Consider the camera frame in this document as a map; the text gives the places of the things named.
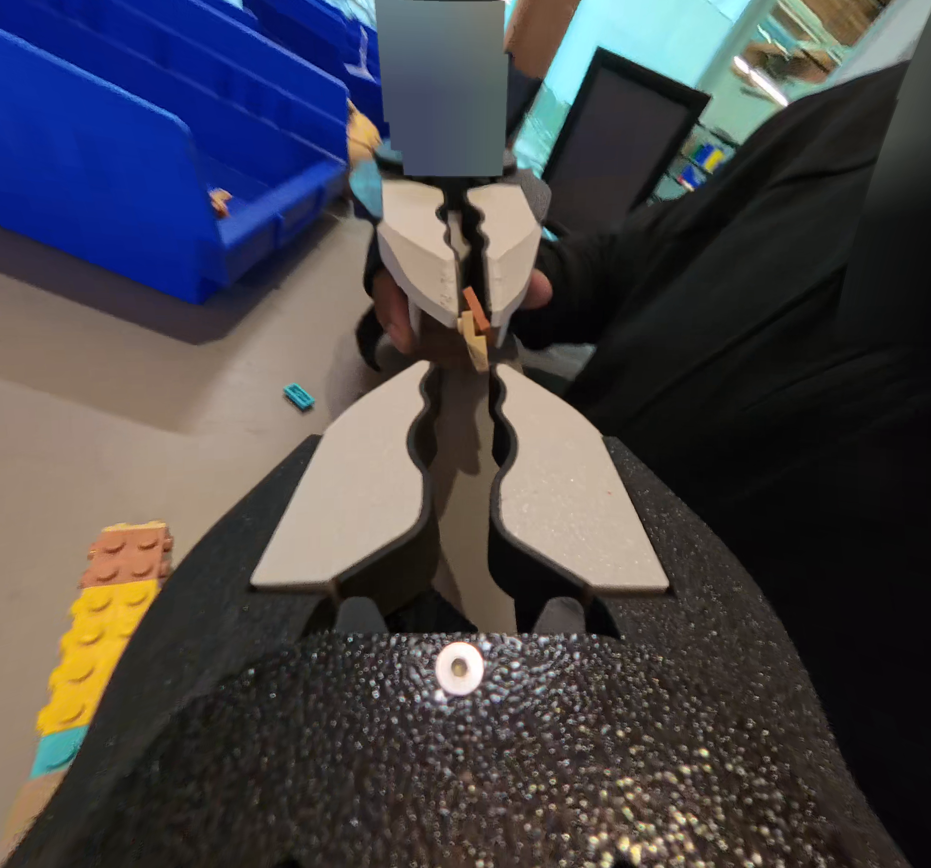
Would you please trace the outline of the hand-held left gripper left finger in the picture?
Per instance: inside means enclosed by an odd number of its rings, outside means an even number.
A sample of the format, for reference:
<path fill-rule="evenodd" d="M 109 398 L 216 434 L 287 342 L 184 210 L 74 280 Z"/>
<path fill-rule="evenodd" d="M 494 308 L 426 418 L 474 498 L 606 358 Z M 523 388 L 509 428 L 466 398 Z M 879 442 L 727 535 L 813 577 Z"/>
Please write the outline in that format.
<path fill-rule="evenodd" d="M 269 593 L 415 598 L 436 576 L 436 367 L 414 362 L 321 437 L 253 570 Z"/>

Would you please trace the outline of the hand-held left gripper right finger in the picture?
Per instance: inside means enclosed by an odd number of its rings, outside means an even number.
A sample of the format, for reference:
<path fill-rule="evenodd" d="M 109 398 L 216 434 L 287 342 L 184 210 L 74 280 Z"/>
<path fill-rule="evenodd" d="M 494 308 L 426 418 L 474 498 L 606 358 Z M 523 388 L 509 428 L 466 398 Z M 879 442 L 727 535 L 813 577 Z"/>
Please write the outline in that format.
<path fill-rule="evenodd" d="M 599 431 L 507 364 L 490 410 L 498 472 L 489 566 L 508 593 L 660 595 L 669 579 Z"/>

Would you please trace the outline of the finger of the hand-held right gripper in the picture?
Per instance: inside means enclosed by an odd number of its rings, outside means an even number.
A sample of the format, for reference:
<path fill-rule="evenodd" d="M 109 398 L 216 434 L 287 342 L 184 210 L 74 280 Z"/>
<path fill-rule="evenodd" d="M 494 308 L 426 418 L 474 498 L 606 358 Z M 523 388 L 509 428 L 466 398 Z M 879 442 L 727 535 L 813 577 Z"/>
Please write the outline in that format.
<path fill-rule="evenodd" d="M 410 305 L 440 324 L 456 324 L 459 260 L 440 216 L 442 190 L 407 179 L 383 180 L 381 203 L 377 236 L 383 265 Z"/>
<path fill-rule="evenodd" d="M 490 329 L 504 338 L 529 289 L 542 227 L 518 185 L 486 185 L 465 194 L 472 250 L 468 285 Z"/>

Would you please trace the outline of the yellow toothed lego piece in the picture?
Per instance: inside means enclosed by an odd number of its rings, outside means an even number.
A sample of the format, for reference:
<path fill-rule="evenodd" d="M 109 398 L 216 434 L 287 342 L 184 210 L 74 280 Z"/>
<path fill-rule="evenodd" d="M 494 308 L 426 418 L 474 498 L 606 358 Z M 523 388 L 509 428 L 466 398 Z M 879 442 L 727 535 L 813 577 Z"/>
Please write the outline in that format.
<path fill-rule="evenodd" d="M 487 373 L 489 371 L 487 339 L 477 328 L 473 313 L 464 311 L 458 319 L 457 327 L 475 371 Z"/>

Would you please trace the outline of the long multicoloured lego build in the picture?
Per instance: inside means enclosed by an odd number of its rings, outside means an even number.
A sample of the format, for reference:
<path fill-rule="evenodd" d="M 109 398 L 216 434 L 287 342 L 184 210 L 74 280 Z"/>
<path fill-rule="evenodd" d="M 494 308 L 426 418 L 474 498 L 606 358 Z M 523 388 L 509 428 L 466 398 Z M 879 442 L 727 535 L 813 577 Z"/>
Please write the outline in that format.
<path fill-rule="evenodd" d="M 172 569 L 163 521 L 104 527 L 87 563 L 36 718 L 30 780 L 58 778 L 74 762 L 110 678 Z"/>

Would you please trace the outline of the person's right forearm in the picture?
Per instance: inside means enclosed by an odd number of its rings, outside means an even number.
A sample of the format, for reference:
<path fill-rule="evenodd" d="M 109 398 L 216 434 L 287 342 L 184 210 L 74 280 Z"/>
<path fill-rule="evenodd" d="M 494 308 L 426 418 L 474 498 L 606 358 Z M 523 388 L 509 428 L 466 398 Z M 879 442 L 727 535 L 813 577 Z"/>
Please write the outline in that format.
<path fill-rule="evenodd" d="M 909 64 L 809 95 L 724 169 L 617 232 L 542 243 L 521 333 L 595 353 L 566 400 L 605 433 L 751 373 L 831 357 L 854 232 Z"/>

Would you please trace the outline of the person's right hand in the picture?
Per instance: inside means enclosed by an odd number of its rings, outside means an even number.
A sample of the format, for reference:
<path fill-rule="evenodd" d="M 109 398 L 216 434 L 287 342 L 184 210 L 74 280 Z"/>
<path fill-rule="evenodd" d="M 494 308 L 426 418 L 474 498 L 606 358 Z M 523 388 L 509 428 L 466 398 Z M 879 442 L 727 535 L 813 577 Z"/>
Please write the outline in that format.
<path fill-rule="evenodd" d="M 509 324 L 508 333 L 520 337 L 520 327 L 529 332 L 537 312 L 553 297 L 552 283 L 539 269 L 532 271 L 528 292 L 518 313 Z M 465 339 L 435 321 L 426 321 L 416 331 L 413 328 L 409 301 L 391 274 L 379 270 L 373 277 L 371 298 L 380 327 L 390 343 L 402 355 L 413 360 L 425 360 L 448 369 L 471 369 L 472 363 Z"/>

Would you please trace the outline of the black framed monitor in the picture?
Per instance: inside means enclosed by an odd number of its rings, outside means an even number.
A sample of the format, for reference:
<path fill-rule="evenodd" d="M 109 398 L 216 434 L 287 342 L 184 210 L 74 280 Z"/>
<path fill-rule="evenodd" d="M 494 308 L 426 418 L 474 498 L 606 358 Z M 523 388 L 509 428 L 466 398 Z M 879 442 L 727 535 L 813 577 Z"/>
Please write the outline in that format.
<path fill-rule="evenodd" d="M 542 172 L 545 228 L 615 230 L 654 193 L 711 95 L 599 47 Z"/>

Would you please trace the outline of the yellow and blue box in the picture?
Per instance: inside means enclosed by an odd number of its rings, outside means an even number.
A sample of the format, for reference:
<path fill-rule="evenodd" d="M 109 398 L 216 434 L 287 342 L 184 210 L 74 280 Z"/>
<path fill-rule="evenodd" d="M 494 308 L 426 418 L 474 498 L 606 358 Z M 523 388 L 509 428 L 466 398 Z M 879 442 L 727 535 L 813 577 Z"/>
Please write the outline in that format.
<path fill-rule="evenodd" d="M 721 165 L 727 163 L 729 156 L 728 151 L 716 144 L 703 144 L 684 158 L 677 182 L 689 191 L 702 187 Z"/>

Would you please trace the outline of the blue plastic storage bin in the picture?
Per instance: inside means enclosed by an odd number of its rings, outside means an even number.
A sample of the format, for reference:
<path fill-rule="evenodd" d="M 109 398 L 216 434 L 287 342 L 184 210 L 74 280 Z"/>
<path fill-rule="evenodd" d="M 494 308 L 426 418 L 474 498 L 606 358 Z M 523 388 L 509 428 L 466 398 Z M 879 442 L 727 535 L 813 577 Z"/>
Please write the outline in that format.
<path fill-rule="evenodd" d="M 342 190 L 284 52 L 225 0 L 1 0 L 1 22 L 4 229 L 199 304 Z"/>
<path fill-rule="evenodd" d="M 351 100 L 389 135 L 383 107 L 375 28 L 322 0 L 242 0 L 262 36 L 285 54 L 282 80 L 300 102 L 294 129 L 313 128 L 313 139 L 333 155 L 347 157 L 347 102 Z"/>

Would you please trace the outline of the person's black clothed body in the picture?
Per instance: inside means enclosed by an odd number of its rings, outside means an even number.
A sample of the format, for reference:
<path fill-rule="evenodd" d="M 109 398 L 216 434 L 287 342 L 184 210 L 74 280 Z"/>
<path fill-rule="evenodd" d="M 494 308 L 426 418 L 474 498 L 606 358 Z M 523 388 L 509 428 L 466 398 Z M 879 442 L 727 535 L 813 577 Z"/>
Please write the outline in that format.
<path fill-rule="evenodd" d="M 872 808 L 929 866 L 928 349 L 841 336 L 838 274 L 774 305 L 573 293 L 558 337 L 596 346 L 573 405 L 748 570 Z"/>

